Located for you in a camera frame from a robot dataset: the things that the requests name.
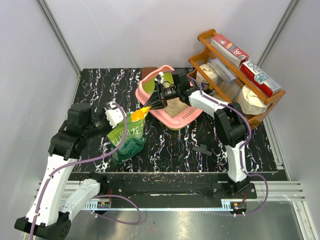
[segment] crumpled bag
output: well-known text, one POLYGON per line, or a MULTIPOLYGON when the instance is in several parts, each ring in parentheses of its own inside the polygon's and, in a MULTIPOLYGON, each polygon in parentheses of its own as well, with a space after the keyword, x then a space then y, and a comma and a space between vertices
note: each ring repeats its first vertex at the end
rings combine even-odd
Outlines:
MULTIPOLYGON (((126 120, 128 123, 127 135, 122 146, 112 154, 111 158, 117 164, 123 164, 131 159, 136 154, 140 153, 145 146, 147 136, 144 134, 144 125, 146 118, 144 117, 138 121, 131 121, 132 112, 126 114, 126 120)), ((111 149, 115 149, 121 142, 125 133, 125 122, 122 121, 117 127, 115 127, 107 137, 110 140, 111 149)))
POLYGON ((249 88, 244 85, 237 101, 244 114, 259 115, 264 113, 268 106, 249 88))

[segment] wooden rack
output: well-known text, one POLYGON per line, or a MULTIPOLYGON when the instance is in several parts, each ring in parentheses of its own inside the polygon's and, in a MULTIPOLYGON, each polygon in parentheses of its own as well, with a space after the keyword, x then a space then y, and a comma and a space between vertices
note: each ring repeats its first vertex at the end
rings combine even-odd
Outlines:
POLYGON ((197 72, 199 73, 213 86, 216 93, 219 94, 226 102, 231 103, 231 99, 223 92, 212 80, 206 75, 206 73, 200 68, 200 65, 207 63, 208 59, 219 58, 233 74, 237 77, 235 83, 242 88, 247 85, 266 105, 268 105, 267 110, 259 115, 246 115, 251 129, 255 129, 263 119, 268 115, 271 109, 279 102, 286 91, 281 90, 271 97, 267 97, 260 89, 252 83, 247 77, 240 71, 240 69, 231 63, 226 57, 224 57, 215 47, 211 45, 212 37, 216 36, 217 32, 214 29, 205 31, 198 36, 198 40, 205 45, 205 49, 202 53, 194 55, 189 58, 189 62, 195 67, 195 70, 188 75, 196 78, 197 72))

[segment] floor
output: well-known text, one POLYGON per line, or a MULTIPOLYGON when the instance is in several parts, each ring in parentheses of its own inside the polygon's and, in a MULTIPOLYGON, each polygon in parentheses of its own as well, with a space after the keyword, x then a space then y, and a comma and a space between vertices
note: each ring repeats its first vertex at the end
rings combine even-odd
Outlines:
MULTIPOLYGON (((258 203, 250 203, 249 211, 258 203)), ((108 217, 137 221, 137 213, 108 212, 108 217)), ((234 218, 205 212, 142 213, 137 226, 94 218, 81 211, 66 240, 303 240, 293 206, 289 202, 268 202, 254 216, 234 218)))
MULTIPOLYGON (((116 101, 125 111, 135 111, 141 105, 135 91, 142 80, 141 68, 84 69, 74 102, 90 103, 99 110, 116 101)), ((215 135, 215 121, 202 113, 195 121, 179 131, 168 129, 152 114, 144 126, 147 141, 144 149, 125 164, 110 158, 95 163, 77 165, 73 171, 82 172, 226 172, 228 161, 225 147, 215 135), (192 150, 193 146, 207 145, 212 156, 192 150)), ((252 140, 245 149, 248 171, 276 172, 277 167, 263 124, 252 132, 252 140)), ((81 159, 89 159, 110 151, 106 137, 95 137, 82 151, 81 159)))

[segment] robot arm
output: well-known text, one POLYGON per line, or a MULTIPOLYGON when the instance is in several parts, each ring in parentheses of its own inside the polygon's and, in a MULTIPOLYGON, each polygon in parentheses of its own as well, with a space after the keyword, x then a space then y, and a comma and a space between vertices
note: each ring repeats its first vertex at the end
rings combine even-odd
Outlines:
POLYGON ((201 109, 212 116, 215 120, 216 134, 226 148, 230 191, 241 191, 250 183, 244 172, 247 171, 245 152, 244 150, 240 151, 240 146, 246 141, 247 132, 250 129, 246 128, 242 118, 225 107, 230 106, 243 113, 240 105, 237 102, 229 104, 215 99, 205 92, 201 93, 197 86, 190 85, 183 69, 174 70, 172 78, 174 85, 169 87, 164 87, 161 81, 158 81, 155 84, 154 92, 144 106, 152 106, 151 110, 162 109, 167 106, 167 100, 179 97, 181 102, 201 109))
MULTIPOLYGON (((36 199, 25 217, 18 218, 14 228, 30 233, 40 193, 49 175, 57 168, 77 162, 87 140, 98 135, 106 136, 121 121, 123 115, 118 108, 92 112, 88 103, 76 103, 68 110, 58 133, 51 139, 46 171, 36 199)), ((49 181, 42 197, 40 210, 35 223, 34 235, 47 240, 66 238, 72 220, 94 196, 108 192, 107 177, 90 173, 82 185, 61 205, 62 195, 73 166, 58 171, 49 181)))

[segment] gray floor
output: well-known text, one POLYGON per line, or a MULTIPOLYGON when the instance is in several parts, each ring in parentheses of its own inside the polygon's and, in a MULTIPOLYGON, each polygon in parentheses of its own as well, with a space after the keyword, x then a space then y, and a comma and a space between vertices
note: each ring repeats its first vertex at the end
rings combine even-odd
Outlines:
MULTIPOLYGON (((257 203, 249 202, 255 209, 257 203)), ((108 212, 123 221, 137 220, 136 212, 108 212)), ((129 226, 94 218, 81 211, 66 240, 302 240, 289 202, 268 202, 257 214, 233 218, 205 212, 143 212, 143 223, 129 226)))

